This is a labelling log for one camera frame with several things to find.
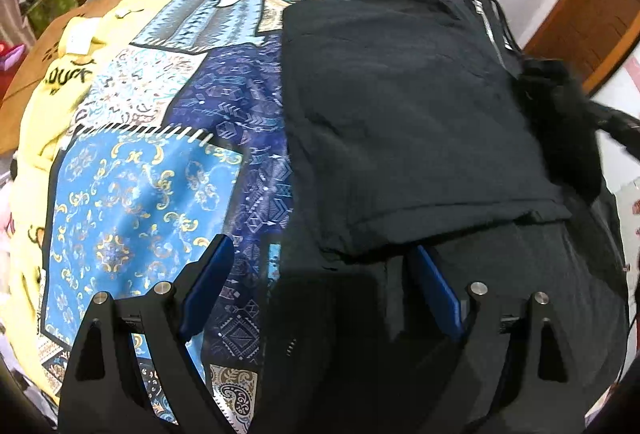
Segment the large black garment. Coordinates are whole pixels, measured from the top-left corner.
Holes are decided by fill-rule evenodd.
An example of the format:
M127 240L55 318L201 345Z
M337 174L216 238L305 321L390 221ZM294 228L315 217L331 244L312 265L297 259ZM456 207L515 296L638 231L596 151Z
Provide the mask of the large black garment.
M541 147L516 91L526 57L491 43L475 1L284 11L302 167L263 331L276 433L397 433L403 244L524 246L552 271L584 420L617 376L628 289L597 136Z

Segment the blue patchwork bedspread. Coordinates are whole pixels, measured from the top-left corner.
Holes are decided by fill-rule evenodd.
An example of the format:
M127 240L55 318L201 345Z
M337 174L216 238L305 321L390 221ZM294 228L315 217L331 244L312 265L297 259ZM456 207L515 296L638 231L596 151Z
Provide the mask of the blue patchwork bedspread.
M197 262L216 235L234 262L203 330L186 343L239 433L282 430L258 399L269 289L295 235L288 157L299 109L282 12L365 0L171 0L119 52L76 114L89 133L55 161L47 214L48 335L73 347L93 297L145 295ZM174 422L145 337L132 337L157 417Z

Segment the yellow duck blanket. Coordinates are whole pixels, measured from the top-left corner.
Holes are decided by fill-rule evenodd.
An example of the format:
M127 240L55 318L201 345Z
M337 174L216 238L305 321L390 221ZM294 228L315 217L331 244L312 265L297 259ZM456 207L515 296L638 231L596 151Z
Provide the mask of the yellow duck blanket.
M1 191L1 324L28 382L54 396L38 318L49 176L58 146L108 62L171 0L97 0L58 17L18 70L35 79L1 108L1 136L17 138L16 175Z

